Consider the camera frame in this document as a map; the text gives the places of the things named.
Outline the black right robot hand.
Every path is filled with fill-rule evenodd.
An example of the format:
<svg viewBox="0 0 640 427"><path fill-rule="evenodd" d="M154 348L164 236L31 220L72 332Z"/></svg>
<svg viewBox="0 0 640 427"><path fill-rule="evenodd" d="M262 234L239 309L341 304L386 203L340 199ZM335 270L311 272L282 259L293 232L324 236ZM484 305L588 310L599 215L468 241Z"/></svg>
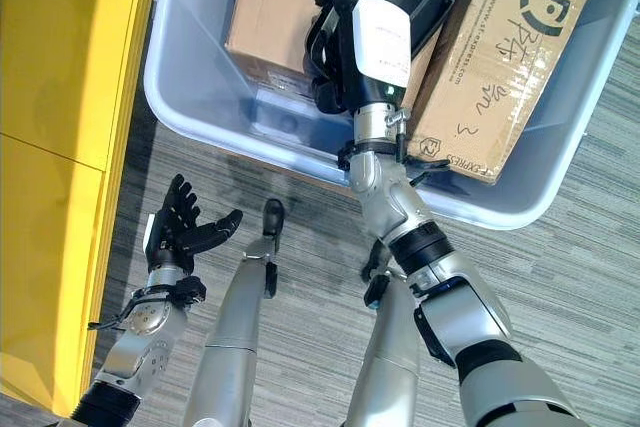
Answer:
<svg viewBox="0 0 640 427"><path fill-rule="evenodd" d="M387 0L314 0L305 41L311 91L325 114L401 106L411 69L410 17Z"/></svg>

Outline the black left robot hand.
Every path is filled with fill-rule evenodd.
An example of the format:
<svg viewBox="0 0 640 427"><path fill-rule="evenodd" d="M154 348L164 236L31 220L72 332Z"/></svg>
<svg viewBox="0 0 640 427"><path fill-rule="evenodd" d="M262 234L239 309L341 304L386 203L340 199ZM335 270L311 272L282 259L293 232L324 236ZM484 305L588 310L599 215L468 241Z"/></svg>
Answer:
<svg viewBox="0 0 640 427"><path fill-rule="evenodd" d="M172 265L190 275L195 255L222 245L240 226L243 212L239 209L218 221L198 225L201 210L197 199L192 185L182 174L176 174L155 213L144 247L148 272Z"/></svg>

